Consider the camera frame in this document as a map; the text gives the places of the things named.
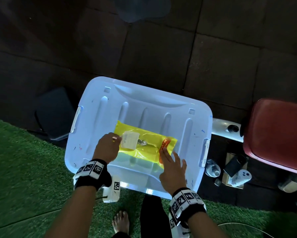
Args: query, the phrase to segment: yellow plastic bag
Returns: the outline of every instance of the yellow plastic bag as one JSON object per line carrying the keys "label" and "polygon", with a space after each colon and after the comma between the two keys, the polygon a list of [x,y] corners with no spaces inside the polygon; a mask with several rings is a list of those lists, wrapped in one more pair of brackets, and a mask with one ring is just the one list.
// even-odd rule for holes
{"label": "yellow plastic bag", "polygon": [[164,166],[159,151],[166,147],[169,154],[171,154],[177,142],[175,138],[123,124],[120,121],[116,124],[114,133],[122,137],[119,152],[135,158],[149,160],[157,163],[162,168]]}

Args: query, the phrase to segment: artificial grass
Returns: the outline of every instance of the artificial grass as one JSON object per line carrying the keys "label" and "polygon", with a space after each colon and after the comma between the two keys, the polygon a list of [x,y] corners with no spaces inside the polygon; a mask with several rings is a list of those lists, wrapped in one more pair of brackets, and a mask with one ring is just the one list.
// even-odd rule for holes
{"label": "artificial grass", "polygon": [[[65,151],[0,121],[0,237],[41,237],[72,192]],[[90,237],[111,237],[113,215],[125,208],[131,235],[140,237],[139,215],[144,194],[122,189],[119,202],[99,200],[94,208]],[[163,200],[168,208],[168,200]],[[250,210],[206,201],[216,223],[241,222],[274,237],[297,237],[297,214]],[[230,237],[263,237],[241,225],[222,226]]]}

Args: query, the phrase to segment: water bottle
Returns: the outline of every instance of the water bottle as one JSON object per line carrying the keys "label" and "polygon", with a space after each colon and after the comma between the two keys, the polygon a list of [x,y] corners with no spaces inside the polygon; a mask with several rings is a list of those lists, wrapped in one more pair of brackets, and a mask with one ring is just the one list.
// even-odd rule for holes
{"label": "water bottle", "polygon": [[206,175],[210,177],[218,177],[220,175],[221,169],[218,164],[216,164],[215,161],[213,160],[207,160],[206,161],[206,168],[205,168],[205,173]]}

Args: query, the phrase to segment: bare foot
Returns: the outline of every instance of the bare foot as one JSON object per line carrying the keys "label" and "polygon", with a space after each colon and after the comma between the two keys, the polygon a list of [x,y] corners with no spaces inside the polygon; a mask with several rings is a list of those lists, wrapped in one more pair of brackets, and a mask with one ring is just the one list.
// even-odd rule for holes
{"label": "bare foot", "polygon": [[127,212],[122,212],[122,210],[120,210],[120,212],[117,213],[116,216],[114,216],[114,220],[112,220],[112,225],[115,233],[124,232],[128,234],[130,221],[128,220]]}

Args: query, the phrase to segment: red cushion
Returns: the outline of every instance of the red cushion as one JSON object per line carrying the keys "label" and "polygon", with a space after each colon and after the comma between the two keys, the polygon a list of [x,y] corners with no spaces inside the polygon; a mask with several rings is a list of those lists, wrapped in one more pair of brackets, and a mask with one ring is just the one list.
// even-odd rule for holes
{"label": "red cushion", "polygon": [[297,104],[259,100],[243,140],[250,157],[297,173]]}

